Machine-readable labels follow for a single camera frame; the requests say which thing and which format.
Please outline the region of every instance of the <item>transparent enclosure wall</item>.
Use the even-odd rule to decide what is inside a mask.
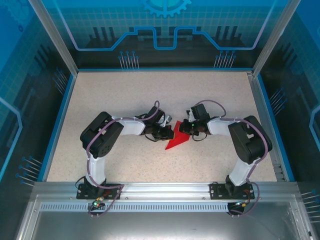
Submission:
[[[79,68],[252,68],[287,0],[43,0]]]
[[[0,22],[0,239],[11,240],[70,72],[27,0],[0,1]]]
[[[320,1],[302,0],[261,72],[301,193],[320,193]],[[319,200],[306,199],[319,221]],[[320,224],[314,223],[317,229]]]

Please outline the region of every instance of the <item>robotic arm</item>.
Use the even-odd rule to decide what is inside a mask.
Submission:
[[[158,109],[157,112],[156,111],[157,107],[154,106],[149,113],[133,118],[124,118],[114,122],[93,142],[89,148],[89,172],[93,181],[87,173],[84,178],[84,185],[86,188],[85,192],[87,194],[81,194],[82,198],[84,198],[83,196],[87,195],[88,199],[95,199],[104,194],[104,189],[97,187],[97,184],[106,186],[106,157],[120,135],[152,135],[153,139],[148,139],[152,140],[153,142],[157,142],[159,140],[170,140],[174,138],[174,132],[171,129],[171,125],[167,125],[172,119],[171,116],[166,115],[161,109]],[[111,116],[105,111],[101,112],[82,132],[80,136],[82,147],[87,149],[92,139],[102,130],[104,126],[106,126],[106,124],[114,119],[117,119],[117,117]]]
[[[236,119],[224,119],[210,117],[205,106],[199,104],[186,111],[189,118],[184,119],[179,126],[179,131],[185,134],[198,136],[199,133],[207,135],[231,136],[236,154],[238,156],[234,169],[226,177],[225,189],[228,196],[236,198],[243,193],[247,185],[247,179],[254,170],[257,161],[265,153],[265,145],[259,134],[249,125]],[[267,151],[272,150],[272,143],[266,132],[254,116],[244,118],[263,135],[267,143]]]

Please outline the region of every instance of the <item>enclosure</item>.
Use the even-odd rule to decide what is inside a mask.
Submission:
[[[2,1],[0,238],[318,239],[319,10],[317,0]],[[210,187],[236,164],[230,136],[165,149],[123,135],[104,172],[124,187],[90,217],[94,198],[77,199],[90,175],[82,132],[101,112],[140,116],[156,100],[172,129],[201,100],[257,118],[272,150],[250,178],[250,214],[231,214],[240,199]]]

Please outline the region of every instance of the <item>red object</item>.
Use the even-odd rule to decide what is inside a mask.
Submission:
[[[174,139],[171,139],[166,146],[165,150],[171,149],[179,144],[183,144],[184,142],[188,141],[190,139],[189,134],[185,134],[183,132],[179,131],[179,126],[182,124],[181,121],[176,121],[175,127],[173,129],[174,132]]]

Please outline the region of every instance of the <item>gear logo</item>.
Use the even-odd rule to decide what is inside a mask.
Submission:
[[[149,10],[150,14],[156,14],[157,17],[168,15],[173,17],[180,14],[181,10],[187,9],[187,4],[191,4],[191,0],[141,0],[144,10]]]
[[[0,0],[0,7],[6,7],[12,18],[20,25],[22,25],[30,15],[28,0]]]

